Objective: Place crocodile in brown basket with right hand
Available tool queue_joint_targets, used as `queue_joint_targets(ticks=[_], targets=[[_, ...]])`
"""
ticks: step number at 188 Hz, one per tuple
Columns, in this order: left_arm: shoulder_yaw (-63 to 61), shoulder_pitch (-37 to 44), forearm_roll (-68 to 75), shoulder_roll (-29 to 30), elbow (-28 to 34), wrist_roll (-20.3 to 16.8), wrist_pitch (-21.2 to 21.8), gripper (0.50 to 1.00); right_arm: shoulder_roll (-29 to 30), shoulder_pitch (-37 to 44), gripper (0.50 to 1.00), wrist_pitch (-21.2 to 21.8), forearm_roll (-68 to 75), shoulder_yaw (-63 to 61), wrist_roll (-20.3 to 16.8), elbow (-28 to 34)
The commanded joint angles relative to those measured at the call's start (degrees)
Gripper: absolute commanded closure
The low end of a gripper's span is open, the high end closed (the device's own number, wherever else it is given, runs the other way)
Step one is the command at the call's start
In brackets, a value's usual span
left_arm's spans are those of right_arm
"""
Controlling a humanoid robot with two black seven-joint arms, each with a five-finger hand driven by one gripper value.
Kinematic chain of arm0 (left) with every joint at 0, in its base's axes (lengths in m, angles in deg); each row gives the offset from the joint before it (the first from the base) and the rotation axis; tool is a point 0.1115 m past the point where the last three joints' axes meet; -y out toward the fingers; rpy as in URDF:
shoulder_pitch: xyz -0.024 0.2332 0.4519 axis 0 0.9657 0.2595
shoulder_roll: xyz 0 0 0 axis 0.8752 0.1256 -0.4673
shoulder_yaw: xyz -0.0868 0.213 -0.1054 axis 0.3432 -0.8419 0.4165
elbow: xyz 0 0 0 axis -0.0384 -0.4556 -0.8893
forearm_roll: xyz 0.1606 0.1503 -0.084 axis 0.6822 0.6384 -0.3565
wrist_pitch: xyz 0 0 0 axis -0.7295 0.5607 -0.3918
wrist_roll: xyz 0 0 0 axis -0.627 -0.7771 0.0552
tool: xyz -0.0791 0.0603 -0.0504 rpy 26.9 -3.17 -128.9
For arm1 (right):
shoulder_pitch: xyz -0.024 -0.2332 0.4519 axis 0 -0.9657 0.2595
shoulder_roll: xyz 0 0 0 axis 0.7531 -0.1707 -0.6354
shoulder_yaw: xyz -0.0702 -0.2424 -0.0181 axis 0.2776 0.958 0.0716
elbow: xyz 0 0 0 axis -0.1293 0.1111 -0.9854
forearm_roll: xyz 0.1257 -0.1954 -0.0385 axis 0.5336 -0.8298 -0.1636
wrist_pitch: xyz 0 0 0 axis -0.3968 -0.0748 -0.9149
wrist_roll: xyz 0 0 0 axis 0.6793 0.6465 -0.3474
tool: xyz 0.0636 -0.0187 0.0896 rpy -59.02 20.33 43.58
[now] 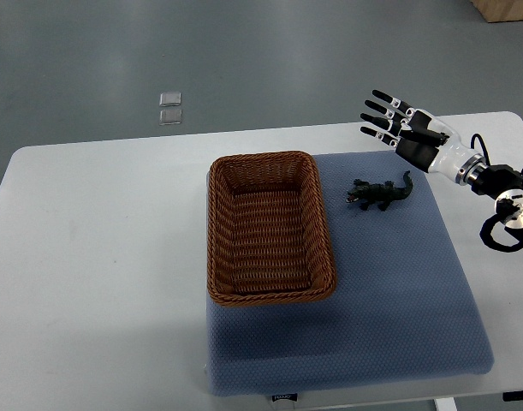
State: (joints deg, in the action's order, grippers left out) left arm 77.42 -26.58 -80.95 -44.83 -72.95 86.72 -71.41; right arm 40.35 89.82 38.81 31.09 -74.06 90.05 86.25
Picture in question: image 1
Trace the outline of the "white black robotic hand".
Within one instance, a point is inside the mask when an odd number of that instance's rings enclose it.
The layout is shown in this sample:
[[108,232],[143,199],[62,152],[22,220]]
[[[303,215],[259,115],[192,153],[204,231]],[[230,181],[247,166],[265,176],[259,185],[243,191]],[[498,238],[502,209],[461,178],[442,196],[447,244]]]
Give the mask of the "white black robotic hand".
[[440,173],[459,185],[487,167],[486,158],[463,145],[460,135],[431,113],[374,90],[365,105],[377,114],[362,113],[364,134],[392,147],[395,153],[425,173]]

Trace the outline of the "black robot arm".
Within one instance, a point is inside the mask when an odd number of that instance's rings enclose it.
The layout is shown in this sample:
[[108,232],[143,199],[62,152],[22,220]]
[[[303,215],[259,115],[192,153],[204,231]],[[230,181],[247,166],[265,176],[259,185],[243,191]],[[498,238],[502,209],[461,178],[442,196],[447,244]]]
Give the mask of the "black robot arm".
[[[494,200],[493,214],[479,232],[481,241],[502,253],[523,250],[523,169],[517,171],[506,164],[487,165],[480,161],[466,171],[461,182],[475,194]],[[514,244],[503,244],[494,238],[493,230],[498,224],[515,239]]]

